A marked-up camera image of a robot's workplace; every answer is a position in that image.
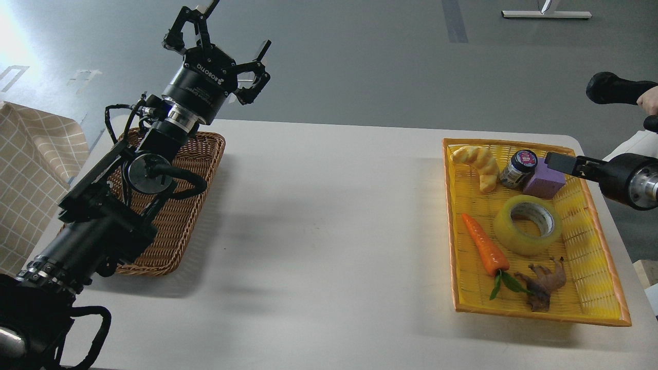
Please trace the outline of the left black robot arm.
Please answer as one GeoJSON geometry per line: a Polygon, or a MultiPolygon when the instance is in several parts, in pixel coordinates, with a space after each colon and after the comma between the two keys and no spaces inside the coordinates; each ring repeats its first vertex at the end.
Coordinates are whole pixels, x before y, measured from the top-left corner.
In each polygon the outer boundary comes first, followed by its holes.
{"type": "Polygon", "coordinates": [[[215,119],[233,95],[251,104],[270,80],[263,58],[238,64],[213,44],[207,19],[218,5],[181,7],[162,46],[183,56],[161,96],[143,94],[134,105],[109,105],[111,150],[61,199],[64,229],[15,277],[2,274],[2,369],[61,369],[75,318],[101,317],[85,358],[89,369],[108,336],[106,307],[75,307],[93,274],[111,276],[133,263],[157,236],[154,220],[166,203],[200,196],[207,181],[176,167],[174,157],[200,125],[215,119]]]}

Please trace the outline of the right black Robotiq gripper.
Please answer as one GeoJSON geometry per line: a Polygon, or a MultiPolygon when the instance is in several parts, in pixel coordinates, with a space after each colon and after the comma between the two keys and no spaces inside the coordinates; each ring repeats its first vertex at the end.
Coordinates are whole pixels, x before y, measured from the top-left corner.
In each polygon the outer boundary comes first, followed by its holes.
{"type": "Polygon", "coordinates": [[[625,153],[611,161],[547,152],[547,168],[586,180],[598,180],[604,197],[630,208],[648,211],[657,206],[657,159],[625,153]]]}

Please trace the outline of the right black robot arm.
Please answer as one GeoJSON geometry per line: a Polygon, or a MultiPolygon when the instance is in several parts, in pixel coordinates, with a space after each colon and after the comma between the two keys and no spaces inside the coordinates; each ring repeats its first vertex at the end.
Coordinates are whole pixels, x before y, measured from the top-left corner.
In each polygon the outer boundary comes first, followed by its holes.
{"type": "Polygon", "coordinates": [[[657,206],[657,159],[625,153],[609,161],[549,152],[549,169],[598,183],[604,197],[633,209],[647,211],[657,206]]]}

